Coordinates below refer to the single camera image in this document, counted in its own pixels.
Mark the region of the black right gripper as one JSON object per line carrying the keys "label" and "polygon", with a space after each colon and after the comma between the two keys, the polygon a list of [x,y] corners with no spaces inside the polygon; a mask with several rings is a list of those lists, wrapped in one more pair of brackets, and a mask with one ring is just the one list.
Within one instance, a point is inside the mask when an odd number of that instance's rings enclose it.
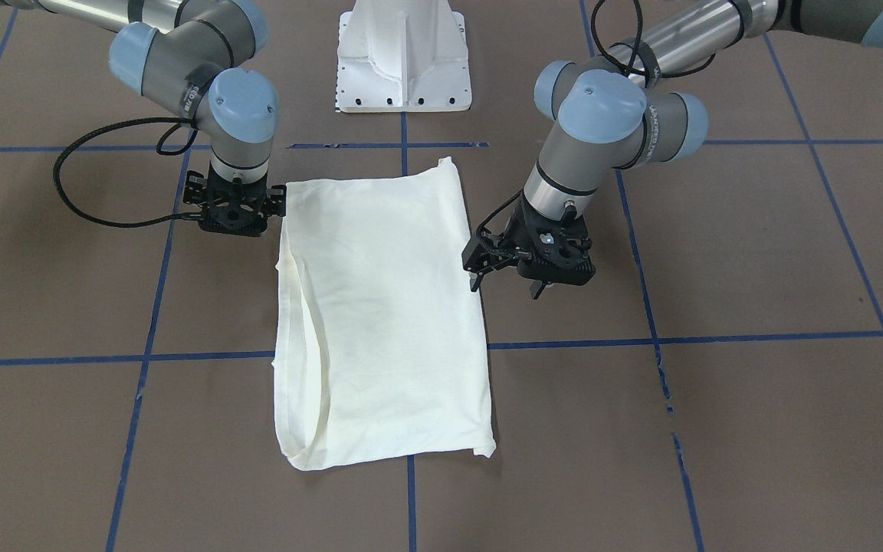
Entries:
{"label": "black right gripper", "polygon": [[[207,233],[259,237],[267,219],[287,214],[287,186],[269,185],[263,175],[254,181],[225,179],[210,169],[201,204],[200,230]],[[267,215],[262,209],[267,190]]]}

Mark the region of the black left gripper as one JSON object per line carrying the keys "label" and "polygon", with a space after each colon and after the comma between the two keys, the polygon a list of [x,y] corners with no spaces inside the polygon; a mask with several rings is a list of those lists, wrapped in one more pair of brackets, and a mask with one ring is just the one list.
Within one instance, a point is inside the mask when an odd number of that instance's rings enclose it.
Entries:
{"label": "black left gripper", "polygon": [[518,274],[533,280],[530,298],[535,301],[553,284],[586,285],[596,273],[591,247],[585,218],[577,215],[574,206],[565,207],[562,220],[553,220],[530,206],[519,192],[504,234],[475,230],[461,260],[469,273],[470,292],[480,290],[487,274],[516,263]]}

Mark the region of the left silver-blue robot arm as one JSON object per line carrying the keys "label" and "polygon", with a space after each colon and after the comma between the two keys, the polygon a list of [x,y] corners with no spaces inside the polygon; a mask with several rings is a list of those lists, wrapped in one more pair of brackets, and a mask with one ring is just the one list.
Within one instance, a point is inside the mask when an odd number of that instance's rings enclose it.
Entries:
{"label": "left silver-blue robot arm", "polygon": [[598,54],[588,61],[546,66],[533,98],[553,126],[506,202],[505,230],[481,223],[464,248],[470,289],[505,267],[532,281],[532,298],[553,284],[588,283],[596,269],[584,212],[606,173],[684,158],[707,139],[707,108],[658,85],[773,29],[883,48],[883,1],[702,1],[610,47],[593,36]]}

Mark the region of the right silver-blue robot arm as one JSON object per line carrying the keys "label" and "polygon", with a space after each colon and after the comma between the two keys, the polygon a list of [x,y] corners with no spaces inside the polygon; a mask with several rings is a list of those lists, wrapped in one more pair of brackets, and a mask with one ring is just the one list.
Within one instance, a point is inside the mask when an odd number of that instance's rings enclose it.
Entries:
{"label": "right silver-blue robot arm", "polygon": [[179,214],[207,232],[258,237],[284,215],[282,185],[268,184],[279,95],[245,70],[268,42],[263,11],[252,1],[11,1],[113,32],[114,77],[162,108],[176,128],[206,133],[207,175],[189,172]]}

